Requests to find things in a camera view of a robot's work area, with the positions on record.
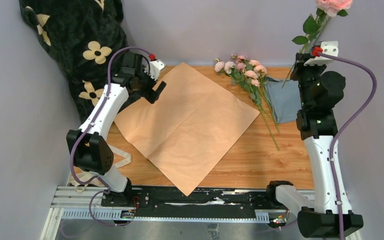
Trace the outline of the peach green wrapping paper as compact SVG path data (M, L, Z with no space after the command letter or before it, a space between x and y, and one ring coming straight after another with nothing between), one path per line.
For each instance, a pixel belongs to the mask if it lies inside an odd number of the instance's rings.
M114 122L123 137L188 196L259 111L186 63L162 81L166 87L155 103L140 99Z

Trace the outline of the single pink fake rose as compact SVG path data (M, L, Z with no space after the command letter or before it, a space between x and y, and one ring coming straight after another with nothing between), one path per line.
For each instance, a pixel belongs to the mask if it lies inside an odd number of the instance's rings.
M331 18L346 17L353 0L316 0L316 13L310 14L302 25L303 35L291 41L301 46L300 54L309 53L313 44L320 38Z

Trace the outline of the pink fake flower bunch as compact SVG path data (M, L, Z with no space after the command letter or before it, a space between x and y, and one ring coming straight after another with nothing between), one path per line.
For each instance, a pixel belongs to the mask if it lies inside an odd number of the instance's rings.
M268 92L265 89L268 83L266 67L258 60L248 59L244 55L233 54L228 61L216 58L214 60L214 71L218 75L230 77L233 85L240 86L248 93L259 110L276 149L279 151L280 146L269 124L269 121L272 121L276 131L280 132L278 123L275 120L274 110L270 105Z

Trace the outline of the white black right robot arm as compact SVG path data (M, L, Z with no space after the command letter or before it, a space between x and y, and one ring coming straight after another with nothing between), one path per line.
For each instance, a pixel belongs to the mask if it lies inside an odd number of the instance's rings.
M271 181L265 201L272 209L284 206L296 216L305 238L344 240L361 229L363 217L353 212L338 160L334 106L344 97L346 79L327 70L327 59L297 53L291 79L297 81L301 108L296 125L306 147L314 179L314 200L289 181Z

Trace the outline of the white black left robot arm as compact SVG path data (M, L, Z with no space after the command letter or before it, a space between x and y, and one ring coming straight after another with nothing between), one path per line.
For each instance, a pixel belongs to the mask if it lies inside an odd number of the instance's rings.
M167 84L157 84L157 80L165 67L153 54L115 54L108 63L100 100L83 124L66 135L70 170L77 167L105 186L104 207L126 207L135 199L130 179L114 164L114 153L107 143L110 127L116 115L137 100L144 98L154 104L159 99Z

